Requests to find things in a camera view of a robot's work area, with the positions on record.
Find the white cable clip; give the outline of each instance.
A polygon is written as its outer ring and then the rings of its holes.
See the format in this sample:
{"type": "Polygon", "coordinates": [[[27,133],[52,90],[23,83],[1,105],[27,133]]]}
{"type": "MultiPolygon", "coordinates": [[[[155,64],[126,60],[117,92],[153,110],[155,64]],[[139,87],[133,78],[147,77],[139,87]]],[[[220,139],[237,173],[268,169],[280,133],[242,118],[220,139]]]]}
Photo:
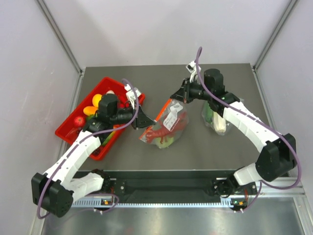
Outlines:
{"type": "MultiPolygon", "coordinates": [[[[130,85],[128,85],[128,84],[124,87],[124,89],[127,91],[127,92],[126,92],[126,97],[127,97],[127,99],[128,99],[129,102],[131,103],[131,106],[133,107],[133,109],[135,109],[135,101],[136,101],[136,98],[135,98],[134,92],[132,91],[130,85]]],[[[137,97],[139,97],[139,96],[141,95],[140,90],[138,90],[138,88],[136,88],[136,87],[135,87],[134,89],[135,89],[135,91],[136,91],[137,97]]]]}
{"type": "Polygon", "coordinates": [[[188,65],[186,65],[186,69],[191,73],[190,75],[190,82],[193,82],[195,79],[197,79],[197,65],[195,61],[191,61],[188,65]]]}

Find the gray table surface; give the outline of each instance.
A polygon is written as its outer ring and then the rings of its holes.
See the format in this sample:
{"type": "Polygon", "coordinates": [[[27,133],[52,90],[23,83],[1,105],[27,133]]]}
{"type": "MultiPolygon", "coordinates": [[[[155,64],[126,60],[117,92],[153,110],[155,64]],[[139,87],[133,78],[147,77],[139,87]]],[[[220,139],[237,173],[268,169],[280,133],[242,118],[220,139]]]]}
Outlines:
{"type": "MultiPolygon", "coordinates": [[[[250,64],[202,65],[202,71],[217,68],[224,75],[226,89],[245,100],[246,107],[268,123],[250,64]]],[[[178,90],[190,74],[185,65],[87,68],[79,102],[101,81],[111,77],[127,78],[146,94],[143,110],[156,118],[169,96],[178,90]]],[[[167,149],[139,140],[143,130],[131,127],[120,136],[102,161],[87,159],[81,170],[183,170],[237,169],[258,158],[254,145],[235,127],[225,136],[204,125],[201,109],[204,101],[187,105],[190,122],[180,139],[167,149]]]]}

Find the plastic bag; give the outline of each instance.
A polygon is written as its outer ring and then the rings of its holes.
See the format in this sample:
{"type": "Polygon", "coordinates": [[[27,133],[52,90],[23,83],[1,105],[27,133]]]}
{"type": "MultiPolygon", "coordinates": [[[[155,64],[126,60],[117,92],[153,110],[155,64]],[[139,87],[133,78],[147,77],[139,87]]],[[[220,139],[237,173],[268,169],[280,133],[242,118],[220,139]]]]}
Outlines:
{"type": "Polygon", "coordinates": [[[225,135],[231,127],[233,126],[229,121],[226,121],[218,113],[214,112],[208,102],[204,102],[202,113],[201,113],[204,124],[208,127],[211,127],[217,134],[220,136],[225,135]]]}
{"type": "Polygon", "coordinates": [[[167,148],[179,139],[189,122],[185,105],[169,99],[157,116],[156,122],[145,130],[140,139],[159,148],[167,148]]]}

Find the bag label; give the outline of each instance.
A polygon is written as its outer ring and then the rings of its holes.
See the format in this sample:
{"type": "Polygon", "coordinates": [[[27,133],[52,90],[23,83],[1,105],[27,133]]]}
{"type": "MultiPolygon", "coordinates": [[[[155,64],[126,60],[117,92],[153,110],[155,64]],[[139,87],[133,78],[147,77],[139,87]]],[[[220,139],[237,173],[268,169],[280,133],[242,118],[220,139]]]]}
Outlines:
{"type": "Polygon", "coordinates": [[[177,114],[180,110],[183,109],[183,106],[179,103],[173,105],[170,107],[170,113],[167,115],[166,119],[163,122],[163,125],[165,126],[166,129],[169,131],[172,130],[173,126],[175,125],[177,121],[177,114]]]}

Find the white label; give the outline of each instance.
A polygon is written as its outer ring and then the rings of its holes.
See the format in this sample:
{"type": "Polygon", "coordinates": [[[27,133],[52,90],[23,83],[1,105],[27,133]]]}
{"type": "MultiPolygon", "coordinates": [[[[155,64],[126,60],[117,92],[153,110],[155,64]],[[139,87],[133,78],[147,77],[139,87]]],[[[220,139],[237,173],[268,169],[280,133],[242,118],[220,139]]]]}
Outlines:
{"type": "Polygon", "coordinates": [[[177,103],[177,104],[171,106],[170,110],[171,110],[171,112],[177,114],[180,110],[182,110],[182,108],[183,108],[183,106],[181,104],[177,103]]]}
{"type": "Polygon", "coordinates": [[[166,117],[166,119],[164,120],[163,125],[166,127],[166,129],[171,131],[176,121],[177,121],[177,113],[173,114],[172,112],[170,112],[168,116],[166,117]]]}
{"type": "Polygon", "coordinates": [[[171,111],[163,122],[163,125],[166,127],[166,129],[171,131],[172,127],[177,121],[177,113],[182,109],[183,109],[183,106],[179,103],[170,107],[171,111]]]}
{"type": "MultiPolygon", "coordinates": [[[[141,92],[137,88],[135,88],[135,90],[136,90],[137,97],[139,97],[141,95],[141,92]]],[[[129,97],[135,100],[135,94],[133,93],[132,90],[131,90],[131,93],[129,94],[129,97]]]]}

